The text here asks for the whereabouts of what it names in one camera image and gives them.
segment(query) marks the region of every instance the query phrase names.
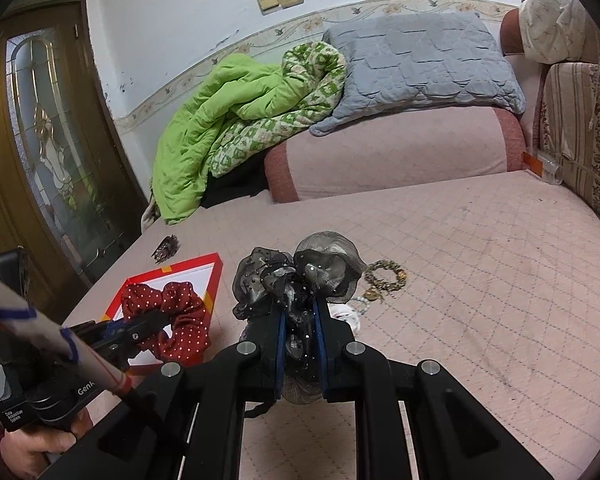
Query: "person's hand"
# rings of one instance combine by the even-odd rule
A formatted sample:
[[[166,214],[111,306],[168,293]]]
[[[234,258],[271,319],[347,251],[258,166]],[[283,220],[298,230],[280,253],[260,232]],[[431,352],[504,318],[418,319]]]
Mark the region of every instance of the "person's hand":
[[[64,453],[92,427],[89,412],[84,408],[72,422],[71,433],[46,426],[26,426],[13,433],[5,431],[0,441],[0,455],[18,478],[35,479],[49,465],[44,453]]]

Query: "pink quilted mattress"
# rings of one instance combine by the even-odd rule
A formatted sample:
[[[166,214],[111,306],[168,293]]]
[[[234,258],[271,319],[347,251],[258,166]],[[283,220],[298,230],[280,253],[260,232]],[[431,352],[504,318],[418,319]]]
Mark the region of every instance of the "pink quilted mattress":
[[[301,132],[267,153],[273,200],[296,202],[522,169],[514,114],[485,106],[398,112],[325,137]]]
[[[525,171],[287,204],[263,193],[176,226],[159,221],[67,322],[99,317],[176,234],[177,259],[217,251],[224,261],[211,358],[243,327],[231,313],[238,261],[254,246],[293,251],[321,230],[349,237],[366,262],[390,258],[409,273],[397,299],[362,317],[360,340],[392,359],[439,360],[557,480],[579,477],[600,449],[600,222]],[[240,478],[353,480],[353,424],[348,404],[279,402],[246,421]]]

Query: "wooden door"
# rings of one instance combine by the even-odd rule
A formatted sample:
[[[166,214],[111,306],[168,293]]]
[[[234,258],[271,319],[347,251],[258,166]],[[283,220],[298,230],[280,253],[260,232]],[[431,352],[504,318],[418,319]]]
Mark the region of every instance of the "wooden door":
[[[139,235],[138,196],[96,92],[80,3],[0,22],[0,251],[63,320]]]

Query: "gold chain bracelet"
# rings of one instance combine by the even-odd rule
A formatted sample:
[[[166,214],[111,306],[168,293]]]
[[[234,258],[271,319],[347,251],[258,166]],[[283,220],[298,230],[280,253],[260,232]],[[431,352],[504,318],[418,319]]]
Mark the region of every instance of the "gold chain bracelet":
[[[397,280],[395,282],[381,280],[373,274],[373,271],[377,269],[392,270],[395,272],[395,277]],[[364,293],[364,298],[368,299],[369,301],[375,301],[378,298],[384,300],[382,297],[382,291],[388,292],[392,297],[394,297],[392,291],[400,290],[407,284],[407,271],[393,260],[378,260],[366,268],[365,280],[371,286]]]

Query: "gray pillow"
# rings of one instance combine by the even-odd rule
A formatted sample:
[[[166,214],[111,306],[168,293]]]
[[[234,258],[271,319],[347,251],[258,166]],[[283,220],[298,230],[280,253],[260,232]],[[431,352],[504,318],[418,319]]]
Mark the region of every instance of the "gray pillow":
[[[499,106],[525,111],[525,95],[495,39],[472,12],[422,12],[335,25],[324,33],[347,59],[340,103],[309,130],[399,108]]]

